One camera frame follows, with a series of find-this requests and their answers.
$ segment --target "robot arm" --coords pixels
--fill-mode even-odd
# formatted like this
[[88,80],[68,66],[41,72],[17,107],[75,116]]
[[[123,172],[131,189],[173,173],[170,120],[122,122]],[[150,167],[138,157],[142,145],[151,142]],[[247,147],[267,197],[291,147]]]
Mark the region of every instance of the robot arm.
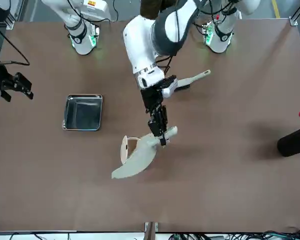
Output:
[[223,53],[231,42],[239,11],[252,14],[261,0],[222,0],[221,23],[210,22],[205,26],[204,42],[215,53]]
[[70,33],[72,46],[80,55],[89,54],[97,45],[99,28],[89,21],[111,19],[108,4],[104,0],[42,0],[42,2],[64,21]]
[[148,126],[162,146],[166,145],[167,110],[163,98],[172,95],[178,86],[176,76],[165,77],[156,65],[158,56],[174,56],[182,48],[190,25],[207,0],[179,0],[160,13],[156,20],[138,15],[123,30],[124,44],[133,74],[141,91]]
[[[0,0],[0,22],[6,20],[10,12],[10,7],[9,0]],[[22,92],[29,99],[33,99],[34,94],[31,92],[31,87],[31,82],[20,72],[17,72],[12,76],[5,67],[5,64],[0,62],[0,97],[4,98],[7,102],[10,102],[11,96],[6,90],[13,90]]]

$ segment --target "black vase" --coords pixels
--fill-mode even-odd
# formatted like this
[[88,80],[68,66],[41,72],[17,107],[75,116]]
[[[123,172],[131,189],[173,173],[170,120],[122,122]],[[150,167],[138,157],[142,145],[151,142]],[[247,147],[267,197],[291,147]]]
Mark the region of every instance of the black vase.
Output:
[[277,143],[280,154],[290,157],[300,153],[300,129],[281,138]]

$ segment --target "table surface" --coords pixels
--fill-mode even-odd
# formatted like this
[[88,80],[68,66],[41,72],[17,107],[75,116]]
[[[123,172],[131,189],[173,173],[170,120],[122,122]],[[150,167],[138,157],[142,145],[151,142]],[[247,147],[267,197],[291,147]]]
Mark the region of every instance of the table surface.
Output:
[[[88,56],[62,23],[17,23],[8,37],[31,65],[9,66],[34,99],[0,99],[0,231],[263,232],[300,227],[300,154],[276,141],[300,128],[300,37],[287,19],[239,20],[223,54],[191,29],[169,74],[211,75],[164,103],[178,135],[152,164],[111,179],[124,135],[148,133],[125,52],[125,22],[103,23]],[[0,56],[22,60],[7,43]],[[69,94],[101,94],[97,132],[62,130]]]

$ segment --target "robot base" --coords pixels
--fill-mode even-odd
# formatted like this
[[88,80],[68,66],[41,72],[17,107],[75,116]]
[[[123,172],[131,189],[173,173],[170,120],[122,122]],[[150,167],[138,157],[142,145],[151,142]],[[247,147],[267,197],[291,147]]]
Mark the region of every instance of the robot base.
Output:
[[202,27],[202,33],[205,34],[203,36],[203,43],[216,54],[221,54],[227,50],[233,36],[232,33],[226,41],[221,41],[212,22],[209,22]]
[[76,43],[76,38],[73,40],[70,37],[72,47],[78,54],[83,56],[88,55],[95,47],[97,47],[100,34],[99,27],[95,27],[89,22],[85,22],[85,24],[87,26],[87,32],[84,38],[82,39],[81,43]]

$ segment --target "stainless steel tray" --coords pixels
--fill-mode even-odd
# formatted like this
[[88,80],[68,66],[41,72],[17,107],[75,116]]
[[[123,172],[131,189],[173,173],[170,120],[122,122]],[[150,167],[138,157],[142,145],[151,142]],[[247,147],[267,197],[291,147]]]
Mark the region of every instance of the stainless steel tray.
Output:
[[103,98],[99,94],[71,94],[66,98],[62,128],[70,131],[97,131],[100,128]]

